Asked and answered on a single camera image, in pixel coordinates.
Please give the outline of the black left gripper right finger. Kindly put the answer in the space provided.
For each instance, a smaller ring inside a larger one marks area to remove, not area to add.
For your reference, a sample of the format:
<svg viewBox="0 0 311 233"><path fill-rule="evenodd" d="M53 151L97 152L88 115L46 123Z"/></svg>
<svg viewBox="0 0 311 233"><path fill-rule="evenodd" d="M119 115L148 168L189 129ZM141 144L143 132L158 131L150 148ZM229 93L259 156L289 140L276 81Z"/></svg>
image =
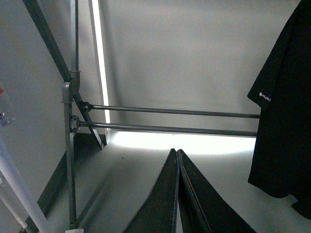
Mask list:
<svg viewBox="0 0 311 233"><path fill-rule="evenodd" d="M254 233L218 194L183 150L180 163L179 207L185 233Z"/></svg>

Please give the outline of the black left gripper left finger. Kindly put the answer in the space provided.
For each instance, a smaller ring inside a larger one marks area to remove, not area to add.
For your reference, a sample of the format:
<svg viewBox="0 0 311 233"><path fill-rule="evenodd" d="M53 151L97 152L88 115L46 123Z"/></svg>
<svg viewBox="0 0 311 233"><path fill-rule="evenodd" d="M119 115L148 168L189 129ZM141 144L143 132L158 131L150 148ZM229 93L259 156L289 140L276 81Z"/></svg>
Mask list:
<svg viewBox="0 0 311 233"><path fill-rule="evenodd" d="M176 232L179 176L177 152L171 149L151 192L125 233Z"/></svg>

